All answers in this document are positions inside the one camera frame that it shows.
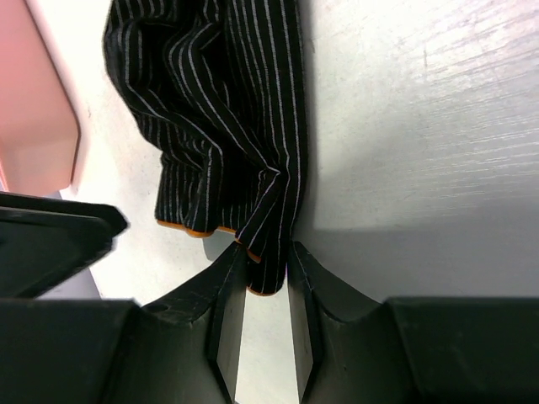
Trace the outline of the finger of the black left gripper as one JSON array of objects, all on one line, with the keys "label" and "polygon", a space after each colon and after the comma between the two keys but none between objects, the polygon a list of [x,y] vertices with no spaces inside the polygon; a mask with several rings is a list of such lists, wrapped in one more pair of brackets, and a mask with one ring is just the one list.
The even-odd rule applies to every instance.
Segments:
[{"label": "finger of the black left gripper", "polygon": [[112,205],[2,192],[2,298],[43,295],[110,253],[128,227]]}]

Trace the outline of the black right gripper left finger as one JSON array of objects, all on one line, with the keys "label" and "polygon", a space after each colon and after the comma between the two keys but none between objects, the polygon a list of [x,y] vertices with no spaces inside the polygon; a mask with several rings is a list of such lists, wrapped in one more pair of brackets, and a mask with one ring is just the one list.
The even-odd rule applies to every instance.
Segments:
[{"label": "black right gripper left finger", "polygon": [[141,403],[233,403],[247,287],[247,253],[232,243],[208,268],[144,306],[154,321]]}]

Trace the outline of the black striped underwear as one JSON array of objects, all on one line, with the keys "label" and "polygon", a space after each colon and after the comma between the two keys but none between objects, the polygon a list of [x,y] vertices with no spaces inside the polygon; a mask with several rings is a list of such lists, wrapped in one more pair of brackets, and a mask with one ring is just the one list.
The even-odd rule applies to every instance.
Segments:
[{"label": "black striped underwear", "polygon": [[155,217],[234,235],[248,287],[283,285],[308,174],[302,31],[294,1],[114,1],[106,70],[161,153]]}]

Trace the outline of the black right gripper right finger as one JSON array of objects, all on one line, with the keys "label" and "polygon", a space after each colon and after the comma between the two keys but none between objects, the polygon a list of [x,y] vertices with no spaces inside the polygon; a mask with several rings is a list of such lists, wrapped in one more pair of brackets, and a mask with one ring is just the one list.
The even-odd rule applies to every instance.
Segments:
[{"label": "black right gripper right finger", "polygon": [[384,403],[392,321],[379,303],[291,245],[288,292],[302,403]]}]

